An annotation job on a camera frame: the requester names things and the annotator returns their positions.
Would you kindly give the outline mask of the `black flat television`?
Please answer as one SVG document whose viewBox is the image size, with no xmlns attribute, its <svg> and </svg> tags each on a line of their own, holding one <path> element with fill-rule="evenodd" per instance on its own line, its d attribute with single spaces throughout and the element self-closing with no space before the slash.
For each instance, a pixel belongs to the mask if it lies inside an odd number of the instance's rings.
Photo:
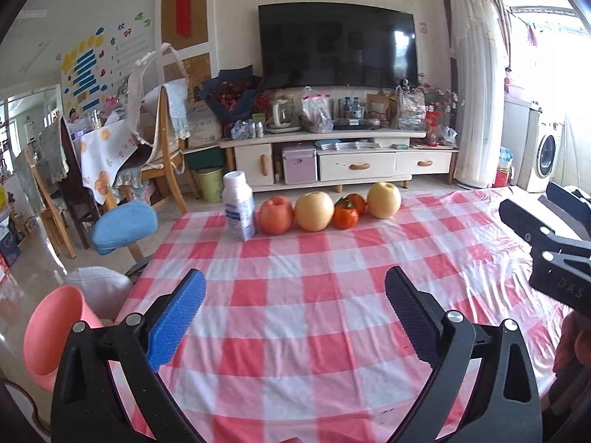
<svg viewBox="0 0 591 443">
<path fill-rule="evenodd" d="M 266 4 L 259 6 L 259 37 L 266 89 L 418 83 L 409 13 L 345 3 Z"/>
</svg>

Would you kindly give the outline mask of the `orange persimmon front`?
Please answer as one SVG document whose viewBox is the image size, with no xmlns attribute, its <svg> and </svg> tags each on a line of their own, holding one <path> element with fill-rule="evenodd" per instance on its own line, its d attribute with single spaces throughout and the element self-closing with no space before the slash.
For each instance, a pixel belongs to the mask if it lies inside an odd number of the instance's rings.
<svg viewBox="0 0 591 443">
<path fill-rule="evenodd" d="M 335 212 L 332 215 L 332 225 L 335 228 L 346 230 L 355 227 L 359 223 L 359 212 L 355 205 L 349 201 L 335 205 Z"/>
</svg>

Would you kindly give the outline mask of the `red white checkered tablecloth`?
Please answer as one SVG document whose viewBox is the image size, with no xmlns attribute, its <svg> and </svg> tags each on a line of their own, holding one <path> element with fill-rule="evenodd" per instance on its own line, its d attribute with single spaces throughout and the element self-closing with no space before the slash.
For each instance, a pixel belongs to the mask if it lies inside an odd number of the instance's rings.
<svg viewBox="0 0 591 443">
<path fill-rule="evenodd" d="M 204 304 L 159 374 L 209 442 L 383 442 L 430 373 L 386 297 L 394 266 L 473 322 L 517 321 L 539 389 L 551 385 L 568 310 L 529 286 L 530 249 L 498 215 L 513 196 L 409 193 L 389 219 L 245 242 L 221 213 L 192 213 L 122 313 L 146 311 L 190 269 L 204 274 Z"/>
</svg>

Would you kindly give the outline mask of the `orange print white cloth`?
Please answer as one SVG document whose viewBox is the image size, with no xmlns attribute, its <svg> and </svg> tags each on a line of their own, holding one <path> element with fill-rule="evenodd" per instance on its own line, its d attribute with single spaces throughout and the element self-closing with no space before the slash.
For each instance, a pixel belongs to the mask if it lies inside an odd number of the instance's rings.
<svg viewBox="0 0 591 443">
<path fill-rule="evenodd" d="M 136 151 L 137 140 L 126 121 L 118 120 L 75 139 L 74 147 L 82 184 L 92 192 L 95 202 L 102 205 L 118 170 Z"/>
</svg>

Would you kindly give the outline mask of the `orange persimmon back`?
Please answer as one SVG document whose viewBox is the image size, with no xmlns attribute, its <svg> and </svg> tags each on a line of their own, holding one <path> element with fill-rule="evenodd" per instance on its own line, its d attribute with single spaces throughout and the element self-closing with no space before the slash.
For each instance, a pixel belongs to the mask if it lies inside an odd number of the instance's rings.
<svg viewBox="0 0 591 443">
<path fill-rule="evenodd" d="M 353 208 L 356 209 L 360 216 L 362 216 L 363 213 L 366 212 L 367 202 L 362 195 L 358 193 L 351 193 L 349 195 L 346 195 L 346 200 L 348 200 L 349 203 L 353 205 Z"/>
</svg>

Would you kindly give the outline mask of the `clear plastic bag left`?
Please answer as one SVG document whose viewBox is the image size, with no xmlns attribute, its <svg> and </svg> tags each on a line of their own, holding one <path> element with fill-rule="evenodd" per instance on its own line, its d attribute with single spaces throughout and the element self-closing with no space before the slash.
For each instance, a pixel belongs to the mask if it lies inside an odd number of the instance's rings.
<svg viewBox="0 0 591 443">
<path fill-rule="evenodd" d="M 327 93 L 304 87 L 300 100 L 301 123 L 311 133 L 330 133 L 334 128 L 332 120 L 332 98 Z"/>
</svg>

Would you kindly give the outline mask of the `white blue milk bottle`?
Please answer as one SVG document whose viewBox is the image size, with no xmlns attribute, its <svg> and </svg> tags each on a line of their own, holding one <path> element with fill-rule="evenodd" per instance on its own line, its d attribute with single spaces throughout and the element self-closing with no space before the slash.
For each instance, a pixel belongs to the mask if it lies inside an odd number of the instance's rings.
<svg viewBox="0 0 591 443">
<path fill-rule="evenodd" d="M 246 182 L 245 172 L 239 170 L 226 173 L 222 181 L 222 202 L 228 229 L 238 240 L 247 241 L 256 234 L 252 188 Z"/>
</svg>

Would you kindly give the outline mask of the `red apple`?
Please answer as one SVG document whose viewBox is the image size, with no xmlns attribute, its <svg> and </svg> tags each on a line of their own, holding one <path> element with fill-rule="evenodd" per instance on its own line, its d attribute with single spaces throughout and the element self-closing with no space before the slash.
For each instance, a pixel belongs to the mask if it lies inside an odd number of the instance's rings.
<svg viewBox="0 0 591 443">
<path fill-rule="evenodd" d="M 259 208 L 259 228 L 267 235 L 280 235 L 294 224 L 294 208 L 287 197 L 274 196 Z"/>
</svg>

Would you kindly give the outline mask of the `dark blue flower bouquet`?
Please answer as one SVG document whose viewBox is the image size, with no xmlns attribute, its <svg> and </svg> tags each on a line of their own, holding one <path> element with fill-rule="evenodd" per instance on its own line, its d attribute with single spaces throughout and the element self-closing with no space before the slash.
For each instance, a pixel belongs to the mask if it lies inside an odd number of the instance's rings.
<svg viewBox="0 0 591 443">
<path fill-rule="evenodd" d="M 221 124 L 228 125 L 252 115 L 262 83 L 252 65 L 221 70 L 217 77 L 201 83 L 199 97 Z"/>
</svg>

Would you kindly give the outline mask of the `orange persimmon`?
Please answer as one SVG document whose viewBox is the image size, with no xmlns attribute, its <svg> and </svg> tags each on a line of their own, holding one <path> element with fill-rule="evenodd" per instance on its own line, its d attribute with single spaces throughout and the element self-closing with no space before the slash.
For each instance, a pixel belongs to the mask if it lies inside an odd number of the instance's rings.
<svg viewBox="0 0 591 443">
<path fill-rule="evenodd" d="M 351 193 L 349 195 L 346 195 L 346 200 L 348 200 L 349 203 L 353 205 L 353 208 L 356 209 L 360 216 L 362 216 L 363 213 L 366 212 L 367 202 L 362 195 L 358 193 Z"/>
<path fill-rule="evenodd" d="M 355 205 L 349 201 L 335 205 L 335 212 L 332 215 L 332 225 L 335 228 L 346 230 L 355 227 L 359 223 L 359 212 Z"/>
</svg>

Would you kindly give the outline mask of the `yellow pear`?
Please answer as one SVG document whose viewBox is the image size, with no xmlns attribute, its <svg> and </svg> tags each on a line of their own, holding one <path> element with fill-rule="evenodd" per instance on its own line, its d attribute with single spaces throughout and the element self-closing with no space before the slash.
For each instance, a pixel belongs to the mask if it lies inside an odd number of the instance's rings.
<svg viewBox="0 0 591 443">
<path fill-rule="evenodd" d="M 368 193 L 367 209 L 377 219 L 391 218 L 401 207 L 402 197 L 399 188 L 393 183 L 377 182 Z"/>
<path fill-rule="evenodd" d="M 294 207 L 297 226 L 308 232 L 324 230 L 331 222 L 334 212 L 332 198 L 322 191 L 301 195 Z"/>
</svg>

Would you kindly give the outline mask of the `white electric kettle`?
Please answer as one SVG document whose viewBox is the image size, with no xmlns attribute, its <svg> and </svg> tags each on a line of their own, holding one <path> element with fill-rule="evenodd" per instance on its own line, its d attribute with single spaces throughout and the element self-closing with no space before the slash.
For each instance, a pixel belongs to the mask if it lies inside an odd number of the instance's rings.
<svg viewBox="0 0 591 443">
<path fill-rule="evenodd" d="M 266 131 L 273 134 L 291 133 L 301 130 L 294 100 L 280 98 L 271 105 L 271 117 L 266 122 Z"/>
</svg>

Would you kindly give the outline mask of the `white washing machine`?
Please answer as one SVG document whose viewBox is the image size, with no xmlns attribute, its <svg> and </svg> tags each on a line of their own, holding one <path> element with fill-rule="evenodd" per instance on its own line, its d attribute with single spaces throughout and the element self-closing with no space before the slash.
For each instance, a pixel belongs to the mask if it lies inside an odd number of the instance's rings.
<svg viewBox="0 0 591 443">
<path fill-rule="evenodd" d="M 547 121 L 540 110 L 531 110 L 517 185 L 541 193 L 558 165 L 564 124 Z"/>
</svg>

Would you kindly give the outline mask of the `cream tv cabinet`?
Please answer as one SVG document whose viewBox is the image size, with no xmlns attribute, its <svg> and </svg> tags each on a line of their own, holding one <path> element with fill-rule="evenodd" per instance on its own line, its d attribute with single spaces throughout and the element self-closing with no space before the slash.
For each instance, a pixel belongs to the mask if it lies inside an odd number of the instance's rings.
<svg viewBox="0 0 591 443">
<path fill-rule="evenodd" d="M 245 172 L 256 192 L 280 189 L 333 187 L 400 182 L 407 187 L 415 176 L 445 175 L 453 180 L 459 150 L 453 146 L 420 144 L 424 132 L 404 130 L 348 130 L 317 134 L 297 131 L 219 143 L 230 171 Z M 284 145 L 311 142 L 317 148 L 318 181 L 287 184 L 283 176 Z"/>
</svg>

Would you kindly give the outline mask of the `clear plastic bag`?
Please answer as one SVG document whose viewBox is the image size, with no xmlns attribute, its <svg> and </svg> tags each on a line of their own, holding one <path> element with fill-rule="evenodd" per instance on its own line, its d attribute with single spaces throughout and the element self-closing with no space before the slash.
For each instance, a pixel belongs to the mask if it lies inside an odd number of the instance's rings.
<svg viewBox="0 0 591 443">
<path fill-rule="evenodd" d="M 332 98 L 327 93 L 304 87 L 300 100 L 301 123 L 311 133 L 330 133 L 334 128 L 332 120 Z"/>
<path fill-rule="evenodd" d="M 421 89 L 409 85 L 399 85 L 396 95 L 396 128 L 407 131 L 424 131 L 426 129 L 427 107 L 425 94 Z"/>
</svg>

